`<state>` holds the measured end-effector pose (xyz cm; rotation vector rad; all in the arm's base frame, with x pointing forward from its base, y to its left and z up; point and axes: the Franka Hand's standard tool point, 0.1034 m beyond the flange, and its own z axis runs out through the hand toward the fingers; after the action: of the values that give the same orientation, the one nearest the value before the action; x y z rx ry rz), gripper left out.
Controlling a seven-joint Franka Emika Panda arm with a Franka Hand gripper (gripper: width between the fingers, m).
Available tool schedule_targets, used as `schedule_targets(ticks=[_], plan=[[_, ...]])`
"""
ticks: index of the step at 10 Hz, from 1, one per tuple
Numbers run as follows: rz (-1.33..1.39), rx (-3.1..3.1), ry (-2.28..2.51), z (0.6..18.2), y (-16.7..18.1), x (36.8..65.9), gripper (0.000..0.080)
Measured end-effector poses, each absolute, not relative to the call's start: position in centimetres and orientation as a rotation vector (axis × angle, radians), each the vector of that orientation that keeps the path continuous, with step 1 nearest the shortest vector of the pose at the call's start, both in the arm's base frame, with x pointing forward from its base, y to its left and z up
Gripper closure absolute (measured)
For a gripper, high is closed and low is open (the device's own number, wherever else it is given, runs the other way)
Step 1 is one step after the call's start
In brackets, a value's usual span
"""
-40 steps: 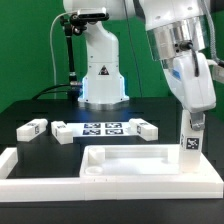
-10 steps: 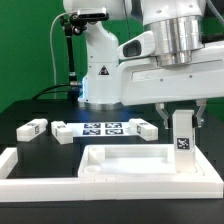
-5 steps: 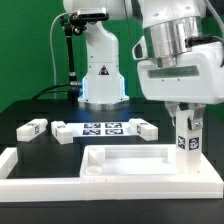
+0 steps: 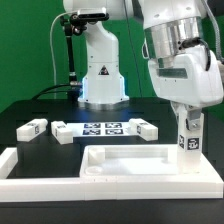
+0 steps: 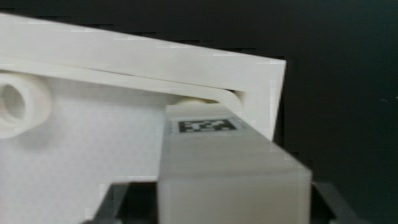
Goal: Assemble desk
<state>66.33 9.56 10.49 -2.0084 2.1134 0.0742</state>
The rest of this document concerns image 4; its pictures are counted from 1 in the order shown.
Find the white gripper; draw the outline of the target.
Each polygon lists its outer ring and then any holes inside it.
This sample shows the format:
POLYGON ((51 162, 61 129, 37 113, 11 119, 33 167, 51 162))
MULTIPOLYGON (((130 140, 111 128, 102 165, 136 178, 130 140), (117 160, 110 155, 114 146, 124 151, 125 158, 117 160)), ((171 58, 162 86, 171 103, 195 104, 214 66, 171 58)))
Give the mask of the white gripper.
MULTIPOLYGON (((224 92, 216 57, 211 54, 211 65, 206 67, 206 54, 203 47, 188 48, 185 54, 173 58, 173 67, 160 69, 156 60, 148 61, 149 73, 156 95, 170 100, 171 108, 179 121, 182 104, 203 108, 222 102, 224 92)), ((189 107, 186 128, 196 131, 201 128, 201 110, 189 107)))

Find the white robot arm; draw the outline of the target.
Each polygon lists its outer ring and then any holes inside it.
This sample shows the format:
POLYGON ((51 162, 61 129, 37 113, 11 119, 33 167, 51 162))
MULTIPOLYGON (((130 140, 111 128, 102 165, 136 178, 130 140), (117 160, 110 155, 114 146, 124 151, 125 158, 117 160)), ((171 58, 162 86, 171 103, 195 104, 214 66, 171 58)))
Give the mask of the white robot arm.
POLYGON ((218 53, 204 39, 202 20, 212 15, 207 0, 63 0, 72 32, 83 34, 87 74, 79 102, 117 104, 125 98, 118 72, 118 40, 109 22, 127 24, 131 41, 147 60, 155 94, 171 102, 181 125, 202 126, 202 109, 220 103, 223 87, 218 53))

